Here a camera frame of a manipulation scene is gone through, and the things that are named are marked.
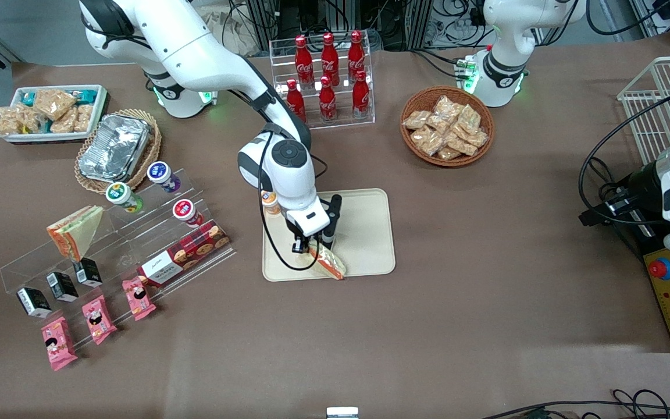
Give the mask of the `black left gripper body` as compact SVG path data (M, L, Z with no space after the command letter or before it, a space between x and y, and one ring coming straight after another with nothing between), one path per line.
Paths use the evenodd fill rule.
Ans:
M633 198L633 211L612 212L611 222L663 222L661 181L652 162L609 186L612 196ZM609 211L603 201L603 211Z

